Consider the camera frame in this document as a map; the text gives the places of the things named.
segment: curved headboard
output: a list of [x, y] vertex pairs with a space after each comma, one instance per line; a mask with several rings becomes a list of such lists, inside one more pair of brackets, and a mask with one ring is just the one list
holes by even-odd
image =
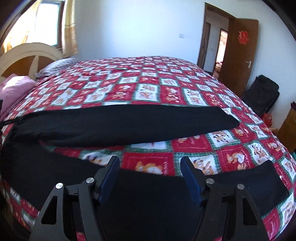
[[0, 57], [0, 83], [11, 74], [28, 75], [36, 80], [34, 74], [50, 63], [63, 58], [56, 48], [43, 43], [18, 45]]

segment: black bag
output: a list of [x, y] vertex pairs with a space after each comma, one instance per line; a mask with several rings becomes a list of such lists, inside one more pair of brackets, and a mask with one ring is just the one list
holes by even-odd
[[260, 75], [242, 96], [245, 102], [258, 116], [268, 113], [279, 97], [279, 86], [271, 79]]

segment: red door decoration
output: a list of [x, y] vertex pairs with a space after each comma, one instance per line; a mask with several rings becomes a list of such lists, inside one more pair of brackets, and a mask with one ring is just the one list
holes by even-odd
[[247, 31], [239, 31], [239, 43], [243, 45], [247, 45], [247, 43], [250, 41], [248, 38], [248, 32]]

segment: red checkered bedspread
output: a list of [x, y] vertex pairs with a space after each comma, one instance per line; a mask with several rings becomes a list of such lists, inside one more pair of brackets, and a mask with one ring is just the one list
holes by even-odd
[[[172, 176], [181, 175], [179, 162], [185, 155], [205, 174], [253, 168], [272, 160], [290, 196], [263, 217], [270, 239], [290, 221], [295, 210], [293, 157], [235, 94], [190, 62], [159, 56], [81, 61], [39, 79], [7, 119], [35, 111], [111, 104], [219, 106], [238, 119], [240, 126], [172, 141], [104, 149], [47, 148], [98, 165], [106, 165], [110, 157], [116, 155], [122, 168]], [[4, 127], [4, 138], [11, 127]], [[30, 230], [38, 211], [4, 180], [2, 185], [14, 217]]]

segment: metal bolt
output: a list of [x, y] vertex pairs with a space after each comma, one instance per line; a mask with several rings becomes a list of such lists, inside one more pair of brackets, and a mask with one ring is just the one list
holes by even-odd
[[94, 182], [94, 178], [92, 177], [89, 177], [87, 180], [86, 180], [87, 183], [93, 183]]
[[237, 188], [240, 189], [240, 190], [243, 190], [243, 189], [244, 189], [244, 185], [242, 185], [242, 184], [237, 184]]
[[62, 183], [58, 183], [58, 184], [56, 184], [56, 188], [57, 189], [60, 189], [60, 188], [62, 188], [63, 187], [63, 184]]
[[207, 184], [214, 184], [215, 181], [214, 181], [214, 179], [208, 178], [208, 179], [206, 180], [206, 183], [207, 183]]

